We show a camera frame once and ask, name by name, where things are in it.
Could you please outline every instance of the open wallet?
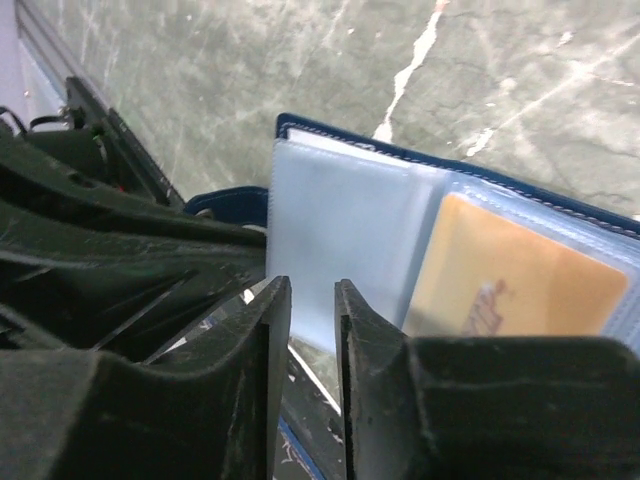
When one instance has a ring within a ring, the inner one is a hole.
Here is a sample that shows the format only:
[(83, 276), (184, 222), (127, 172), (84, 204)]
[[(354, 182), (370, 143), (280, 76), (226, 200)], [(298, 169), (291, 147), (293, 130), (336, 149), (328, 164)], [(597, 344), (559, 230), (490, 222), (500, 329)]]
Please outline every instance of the open wallet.
[(604, 335), (640, 351), (630, 218), (292, 114), (278, 117), (268, 193), (187, 210), (224, 217), (231, 201), (246, 218), (222, 220), (267, 227), (267, 276), (291, 278), (292, 335), (325, 351), (343, 278), (409, 336)]

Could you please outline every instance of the tan card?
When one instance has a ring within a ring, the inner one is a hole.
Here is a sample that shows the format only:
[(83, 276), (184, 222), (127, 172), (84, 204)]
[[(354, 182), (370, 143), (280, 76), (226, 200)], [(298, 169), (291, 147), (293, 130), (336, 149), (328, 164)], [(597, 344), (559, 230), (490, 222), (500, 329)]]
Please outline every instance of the tan card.
[(447, 195), (405, 322), (409, 335), (595, 335), (627, 276)]

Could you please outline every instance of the wallet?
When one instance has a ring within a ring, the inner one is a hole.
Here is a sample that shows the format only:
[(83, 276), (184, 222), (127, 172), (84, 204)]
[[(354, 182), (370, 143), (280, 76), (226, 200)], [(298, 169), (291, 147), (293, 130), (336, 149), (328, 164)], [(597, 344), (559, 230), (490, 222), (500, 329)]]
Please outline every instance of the wallet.
[(273, 152), (269, 191), (186, 210), (267, 229), (293, 336), (335, 351), (333, 286), (346, 278), (412, 336), (605, 335), (639, 350), (640, 223), (288, 113)]

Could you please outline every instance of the black mechanical part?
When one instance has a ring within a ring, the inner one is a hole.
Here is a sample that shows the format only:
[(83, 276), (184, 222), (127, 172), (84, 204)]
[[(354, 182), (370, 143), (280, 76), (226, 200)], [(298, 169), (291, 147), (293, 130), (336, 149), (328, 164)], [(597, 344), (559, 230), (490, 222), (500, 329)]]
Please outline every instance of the black mechanical part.
[(0, 477), (270, 479), (290, 294), (275, 279), (153, 365), (0, 352)]
[(336, 285), (347, 479), (630, 479), (640, 363), (606, 338), (415, 338)]

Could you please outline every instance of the stitching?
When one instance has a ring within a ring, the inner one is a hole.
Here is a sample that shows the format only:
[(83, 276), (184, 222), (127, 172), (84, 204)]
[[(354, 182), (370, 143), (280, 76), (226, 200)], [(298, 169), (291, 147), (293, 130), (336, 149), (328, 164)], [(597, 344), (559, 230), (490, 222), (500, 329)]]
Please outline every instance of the stitching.
[[(307, 132), (315, 133), (315, 134), (323, 136), (323, 137), (332, 138), (334, 140), (339, 140), (339, 141), (341, 141), (343, 143), (347, 143), (349, 145), (353, 145), (353, 146), (356, 146), (356, 147), (361, 146), (359, 144), (362, 143), (362, 142), (354, 142), (353, 140), (347, 140), (345, 138), (339, 137), (337, 135), (332, 135), (330, 133), (324, 132), (324, 131), (319, 130), (317, 128), (309, 127), (307, 125), (300, 125), (297, 122), (284, 122), (280, 126), (280, 128), (278, 129), (278, 136), (282, 137), (284, 135), (285, 130), (287, 130), (289, 127), (299, 128), (301, 130), (305, 130)], [(410, 157), (403, 157), (401, 155), (389, 154), (388, 152), (383, 152), (383, 151), (379, 150), (376, 147), (374, 147), (372, 151), (375, 151), (376, 153), (380, 153), (382, 155), (386, 155), (387, 157), (397, 158), (398, 160), (405, 160), (407, 162), (418, 163), (418, 164), (421, 164), (421, 165), (429, 165), (428, 162), (421, 162), (419, 160), (416, 160), (416, 159), (413, 159), (413, 158), (410, 158)], [(506, 185), (506, 184), (504, 184), (502, 182), (497, 182), (495, 180), (490, 179), (489, 177), (486, 177), (484, 175), (480, 175), (479, 173), (473, 173), (473, 172), (469, 172), (469, 171), (461, 169), (461, 168), (453, 168), (453, 167), (437, 167), (437, 168), (442, 168), (444, 170), (449, 170), (449, 171), (452, 171), (452, 172), (462, 173), (462, 174), (469, 175), (469, 176), (472, 176), (472, 177), (480, 178), (480, 179), (485, 180), (485, 181), (487, 181), (489, 183), (492, 183), (494, 185), (499, 185), (499, 186), (501, 186), (503, 188), (511, 190), (512, 192), (516, 192), (517, 194), (522, 195), (523, 197), (529, 198), (529, 199), (534, 200), (534, 201), (536, 201), (538, 203), (542, 203), (543, 205), (545, 205), (545, 206), (547, 206), (549, 208), (553, 208), (554, 210), (558, 210), (558, 211), (560, 211), (562, 213), (565, 213), (567, 215), (571, 215), (571, 216), (576, 217), (576, 218), (581, 218), (581, 219), (586, 220), (586, 221), (588, 221), (590, 223), (596, 224), (596, 225), (598, 225), (598, 226), (600, 226), (602, 228), (605, 228), (606, 230), (610, 230), (610, 231), (613, 231), (615, 233), (619, 233), (619, 234), (625, 235), (627, 237), (640, 239), (640, 234), (637, 233), (637, 232), (634, 232), (633, 230), (627, 230), (625, 228), (622, 228), (619, 225), (613, 225), (613, 224), (611, 224), (609, 222), (605, 222), (604, 220), (599, 220), (599, 219), (597, 219), (595, 217), (588, 216), (588, 215), (586, 215), (584, 213), (576, 212), (575, 210), (571, 210), (570, 208), (562, 207), (560, 205), (556, 205), (554, 203), (544, 201), (544, 200), (542, 200), (540, 198), (535, 197), (534, 195), (532, 195), (530, 193), (525, 193), (525, 192), (523, 192), (522, 190), (520, 190), (518, 188)]]

